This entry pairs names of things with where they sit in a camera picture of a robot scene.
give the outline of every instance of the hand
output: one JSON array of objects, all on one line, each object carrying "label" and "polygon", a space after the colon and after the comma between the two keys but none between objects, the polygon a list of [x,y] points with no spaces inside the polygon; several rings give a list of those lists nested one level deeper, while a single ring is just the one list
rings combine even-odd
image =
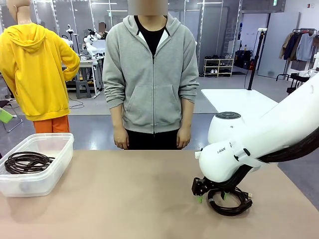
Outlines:
[{"label": "hand", "polygon": [[183,149],[190,142],[190,127],[181,127],[177,133],[176,145],[177,148]]},{"label": "hand", "polygon": [[117,148],[129,149],[129,135],[123,127],[114,128],[114,144]]}]

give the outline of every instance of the shoe rack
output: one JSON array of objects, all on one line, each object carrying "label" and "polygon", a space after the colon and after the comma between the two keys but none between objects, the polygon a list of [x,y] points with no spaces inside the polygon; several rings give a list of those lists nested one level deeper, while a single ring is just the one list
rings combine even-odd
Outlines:
[{"label": "shoe rack", "polygon": [[[204,77],[226,75],[232,76],[234,59],[204,59]],[[211,73],[211,70],[217,70],[217,73]]]}]

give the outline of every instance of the hood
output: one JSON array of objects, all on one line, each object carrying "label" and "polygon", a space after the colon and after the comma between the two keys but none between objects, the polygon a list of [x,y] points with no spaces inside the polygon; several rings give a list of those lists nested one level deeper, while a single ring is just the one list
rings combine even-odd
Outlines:
[{"label": "hood", "polygon": [[[134,16],[127,16],[123,19],[123,23],[132,35],[137,35],[139,29],[135,22]],[[170,36],[173,36],[178,27],[181,25],[177,18],[173,18],[169,13],[167,15],[166,29]]]},{"label": "hood", "polygon": [[4,33],[28,52],[37,51],[45,38],[45,28],[34,23],[10,26]]}]

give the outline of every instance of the ceiling light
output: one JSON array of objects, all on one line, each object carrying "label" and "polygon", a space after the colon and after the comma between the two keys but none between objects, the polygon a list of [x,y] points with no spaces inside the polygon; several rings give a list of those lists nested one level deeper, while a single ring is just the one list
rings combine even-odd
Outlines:
[{"label": "ceiling light", "polygon": [[222,4],[223,2],[198,2],[197,4]]},{"label": "ceiling light", "polygon": [[127,11],[127,10],[107,10],[107,11]]},{"label": "ceiling light", "polygon": [[107,4],[107,5],[109,5],[109,3],[106,3],[106,2],[93,2],[92,4]]}]

